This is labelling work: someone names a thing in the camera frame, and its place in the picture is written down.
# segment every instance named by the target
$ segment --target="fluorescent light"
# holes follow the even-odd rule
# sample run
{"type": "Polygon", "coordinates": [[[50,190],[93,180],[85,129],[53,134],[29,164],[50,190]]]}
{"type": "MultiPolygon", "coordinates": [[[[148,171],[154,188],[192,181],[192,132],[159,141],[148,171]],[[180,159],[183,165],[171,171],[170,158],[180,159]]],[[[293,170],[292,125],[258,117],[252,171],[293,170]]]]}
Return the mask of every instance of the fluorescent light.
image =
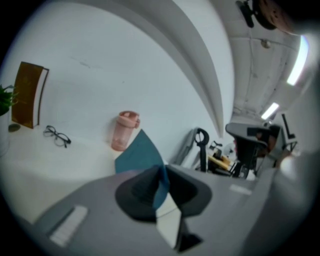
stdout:
{"type": "Polygon", "coordinates": [[[266,120],[268,117],[270,117],[277,109],[279,108],[279,105],[277,103],[272,103],[272,105],[264,112],[264,114],[261,116],[263,120],[266,120]]]}
{"type": "Polygon", "coordinates": [[[302,70],[304,69],[304,65],[306,63],[308,51],[309,51],[309,44],[307,42],[307,39],[302,35],[300,38],[300,49],[299,49],[298,56],[296,58],[291,74],[289,75],[289,78],[286,81],[289,85],[294,86],[298,81],[298,78],[302,70]]]}

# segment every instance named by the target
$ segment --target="brown notebook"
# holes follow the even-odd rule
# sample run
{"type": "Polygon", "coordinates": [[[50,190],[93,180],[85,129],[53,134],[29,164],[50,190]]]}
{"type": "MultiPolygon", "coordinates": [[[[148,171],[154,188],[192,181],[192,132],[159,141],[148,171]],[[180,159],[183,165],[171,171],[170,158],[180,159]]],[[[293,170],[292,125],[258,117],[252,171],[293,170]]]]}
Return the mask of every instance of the brown notebook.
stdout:
{"type": "Polygon", "coordinates": [[[33,129],[39,124],[42,91],[49,69],[21,62],[14,83],[17,94],[12,106],[12,121],[33,129]]]}

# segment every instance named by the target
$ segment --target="pink water bottle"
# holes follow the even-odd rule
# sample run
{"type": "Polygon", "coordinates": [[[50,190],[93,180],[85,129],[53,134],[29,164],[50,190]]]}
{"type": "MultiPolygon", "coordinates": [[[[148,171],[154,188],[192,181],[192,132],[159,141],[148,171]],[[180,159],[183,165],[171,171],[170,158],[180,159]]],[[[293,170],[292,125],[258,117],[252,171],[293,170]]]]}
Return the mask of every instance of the pink water bottle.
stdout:
{"type": "Polygon", "coordinates": [[[111,147],[116,151],[125,151],[134,128],[140,124],[139,114],[123,111],[119,114],[113,133],[111,147]]]}

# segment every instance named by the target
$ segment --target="white desk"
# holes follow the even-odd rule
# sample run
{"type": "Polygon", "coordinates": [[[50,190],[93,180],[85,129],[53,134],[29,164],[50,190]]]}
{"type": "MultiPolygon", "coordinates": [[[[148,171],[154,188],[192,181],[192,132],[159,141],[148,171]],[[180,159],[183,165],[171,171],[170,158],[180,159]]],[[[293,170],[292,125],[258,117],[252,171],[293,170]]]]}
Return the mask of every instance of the white desk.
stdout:
{"type": "Polygon", "coordinates": [[[114,175],[114,160],[122,153],[106,142],[72,136],[67,148],[58,147],[53,137],[43,136],[44,129],[21,126],[10,133],[9,150],[0,158],[2,192],[12,211],[30,223],[85,183],[114,175]]]}

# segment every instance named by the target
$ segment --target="eyeglasses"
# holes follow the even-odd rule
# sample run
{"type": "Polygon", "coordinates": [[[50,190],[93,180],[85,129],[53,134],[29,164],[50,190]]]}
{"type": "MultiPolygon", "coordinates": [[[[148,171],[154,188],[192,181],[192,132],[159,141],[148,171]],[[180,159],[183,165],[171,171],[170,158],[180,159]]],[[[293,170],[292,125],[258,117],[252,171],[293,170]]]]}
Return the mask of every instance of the eyeglasses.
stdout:
{"type": "Polygon", "coordinates": [[[56,129],[51,126],[51,125],[47,125],[43,135],[45,137],[52,137],[55,136],[54,138],[54,144],[56,144],[59,147],[64,146],[65,148],[67,148],[67,144],[71,144],[71,140],[68,138],[67,135],[61,133],[61,132],[57,132],[56,129]]]}

